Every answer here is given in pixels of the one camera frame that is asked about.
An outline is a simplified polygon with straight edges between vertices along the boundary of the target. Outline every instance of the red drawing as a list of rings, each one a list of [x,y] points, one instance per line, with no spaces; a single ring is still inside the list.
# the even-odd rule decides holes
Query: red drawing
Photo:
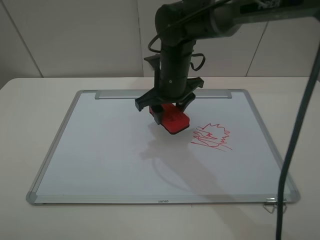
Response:
[[[209,123],[205,127],[197,127],[197,131],[193,137],[192,144],[202,145],[213,149],[218,149],[223,152],[232,150],[227,144],[227,138],[230,137],[230,132],[220,124],[212,125]]]

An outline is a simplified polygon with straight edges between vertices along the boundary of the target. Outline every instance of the white table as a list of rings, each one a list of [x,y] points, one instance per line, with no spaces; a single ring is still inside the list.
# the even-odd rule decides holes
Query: white table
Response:
[[[285,156],[307,78],[205,77],[206,88],[247,89]],[[17,78],[0,90],[0,239],[273,240],[262,205],[54,205],[25,200],[78,90],[149,89],[145,78]],[[320,85],[290,168],[301,200],[284,215],[284,240],[320,239]]]

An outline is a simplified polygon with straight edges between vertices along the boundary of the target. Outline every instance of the cable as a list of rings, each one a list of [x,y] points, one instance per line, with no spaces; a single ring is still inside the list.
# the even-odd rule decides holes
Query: cable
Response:
[[[220,0],[219,2],[216,2],[216,3],[212,3],[208,6],[205,6],[205,7],[202,7],[200,8],[199,10],[189,14],[188,16],[185,16],[184,18],[176,21],[175,23],[173,24],[170,24],[168,25],[168,27],[166,27],[163,31],[159,32],[148,44],[148,49],[151,51],[151,52],[154,52],[154,53],[161,53],[160,50],[156,50],[156,49],[153,49],[151,48],[152,45],[155,43],[156,40],[158,40],[158,38],[160,37],[160,35],[162,35],[163,33],[165,33],[166,31],[168,31],[169,29],[172,29],[172,28],[175,28],[181,24],[184,24],[188,21],[190,21],[191,19],[194,19],[195,17],[197,17],[198,15],[202,14],[203,12],[207,11],[208,9],[216,9],[218,7],[221,7],[223,5],[225,5],[226,3],[230,2],[232,0]]]
[[[276,234],[275,234],[276,240],[281,240],[283,209],[284,209],[284,191],[285,191],[285,184],[286,184],[286,178],[288,175],[289,166],[291,163],[292,156],[295,152],[301,127],[304,122],[304,118],[306,115],[306,111],[307,111],[312,93],[314,91],[317,79],[319,77],[319,72],[320,72],[320,46],[318,48],[318,51],[315,57],[315,61],[312,67],[309,81],[305,87],[305,91],[301,100],[298,114],[296,116],[290,143],[284,158],[283,167],[280,174],[279,185],[278,185],[278,200],[277,200],[277,218],[276,218]]]

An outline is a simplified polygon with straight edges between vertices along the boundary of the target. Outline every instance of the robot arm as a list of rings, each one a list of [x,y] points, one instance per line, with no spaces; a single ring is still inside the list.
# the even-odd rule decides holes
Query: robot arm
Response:
[[[204,84],[199,77],[188,79],[197,40],[232,36],[241,24],[311,16],[320,19],[318,0],[183,0],[161,6],[155,15],[161,50],[148,46],[160,54],[145,58],[154,68],[154,88],[135,100],[137,109],[150,106],[158,124],[164,104],[175,103],[183,113]]]

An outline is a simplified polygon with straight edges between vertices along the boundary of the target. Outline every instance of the white wall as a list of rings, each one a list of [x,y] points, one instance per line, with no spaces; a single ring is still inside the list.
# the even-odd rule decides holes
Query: white wall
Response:
[[[0,89],[14,78],[40,74],[0,2]]]
[[[0,4],[0,88],[9,79],[41,73],[153,76],[143,57],[153,54],[147,44],[156,34],[155,13],[174,1],[3,0],[31,55]],[[246,24],[233,37],[199,40],[194,52],[207,61],[190,76],[305,77],[319,41],[320,23],[312,18]]]

